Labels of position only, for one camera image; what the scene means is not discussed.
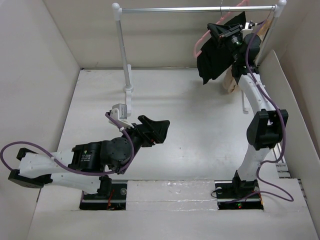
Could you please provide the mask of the pink hanger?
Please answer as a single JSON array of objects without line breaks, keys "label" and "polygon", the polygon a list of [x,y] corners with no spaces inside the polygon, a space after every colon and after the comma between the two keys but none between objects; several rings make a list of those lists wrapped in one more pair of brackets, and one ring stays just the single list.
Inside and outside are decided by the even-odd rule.
[{"label": "pink hanger", "polygon": [[[243,6],[248,6],[250,4],[249,0],[242,0],[238,5],[236,5],[237,7],[243,7]],[[232,14],[231,11],[227,12],[225,15],[222,15],[220,17],[220,19],[216,22],[216,24],[221,24],[223,21],[225,21],[230,15]],[[210,36],[210,31],[207,30],[204,35],[202,35],[200,37],[200,39],[195,43],[194,47],[193,47],[193,57],[196,59],[201,53],[202,51],[200,50],[201,46],[203,45],[205,40],[208,40]]]}]

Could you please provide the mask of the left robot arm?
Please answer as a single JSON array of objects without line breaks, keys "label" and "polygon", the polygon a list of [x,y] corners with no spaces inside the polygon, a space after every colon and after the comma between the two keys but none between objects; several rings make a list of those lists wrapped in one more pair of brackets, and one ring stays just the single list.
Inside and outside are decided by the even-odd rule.
[{"label": "left robot arm", "polygon": [[20,145],[16,158],[17,169],[11,169],[8,180],[25,188],[41,189],[46,185],[78,189],[100,198],[111,194],[110,175],[123,175],[140,148],[162,144],[168,133],[169,120],[154,121],[140,115],[139,124],[129,123],[126,118],[115,115],[115,110],[105,116],[121,132],[120,137],[78,144],[72,149],[49,152],[43,147],[27,141]]}]

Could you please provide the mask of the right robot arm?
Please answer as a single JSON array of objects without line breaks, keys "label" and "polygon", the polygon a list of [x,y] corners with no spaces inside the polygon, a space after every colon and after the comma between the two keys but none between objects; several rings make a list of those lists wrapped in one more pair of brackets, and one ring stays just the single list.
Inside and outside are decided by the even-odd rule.
[{"label": "right robot arm", "polygon": [[242,24],[219,25],[209,23],[211,38],[219,48],[230,54],[228,64],[236,84],[245,93],[254,117],[246,131],[248,148],[244,160],[235,172],[232,183],[223,192],[233,199],[246,199],[254,194],[259,172],[271,149],[286,142],[286,124],[289,114],[279,109],[262,84],[255,63],[260,52],[261,39],[256,33],[243,35]]}]

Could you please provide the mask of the black trousers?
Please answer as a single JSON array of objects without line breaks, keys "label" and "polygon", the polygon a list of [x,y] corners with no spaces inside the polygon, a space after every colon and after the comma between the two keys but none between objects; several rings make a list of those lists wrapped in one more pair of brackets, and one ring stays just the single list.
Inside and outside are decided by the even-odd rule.
[{"label": "black trousers", "polygon": [[[239,15],[227,21],[224,26],[245,25],[247,22],[246,13],[243,11]],[[202,78],[203,84],[207,84],[209,80],[217,79],[227,68],[235,62],[235,55],[244,53],[248,43],[243,39],[242,45],[236,50],[228,50],[226,47],[218,47],[218,41],[215,41],[210,36],[204,45],[201,47],[202,53],[197,57],[197,69],[199,77]]]}]

